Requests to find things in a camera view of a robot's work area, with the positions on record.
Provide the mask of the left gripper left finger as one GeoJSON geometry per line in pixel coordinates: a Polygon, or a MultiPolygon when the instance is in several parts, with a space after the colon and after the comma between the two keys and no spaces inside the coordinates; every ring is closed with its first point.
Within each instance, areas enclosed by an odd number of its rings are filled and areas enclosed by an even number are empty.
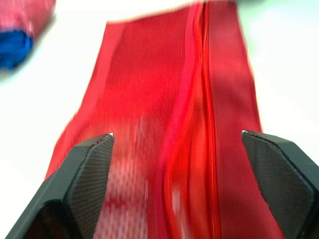
{"type": "Polygon", "coordinates": [[[91,239],[101,213],[115,139],[107,133],[68,152],[40,185],[6,238],[91,239]]]}

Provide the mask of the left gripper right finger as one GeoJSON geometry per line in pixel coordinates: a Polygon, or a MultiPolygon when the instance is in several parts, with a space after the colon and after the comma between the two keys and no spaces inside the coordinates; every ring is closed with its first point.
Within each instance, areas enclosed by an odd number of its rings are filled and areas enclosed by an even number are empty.
{"type": "Polygon", "coordinates": [[[243,131],[262,197],[287,239],[319,237],[319,167],[294,142],[243,131]]]}

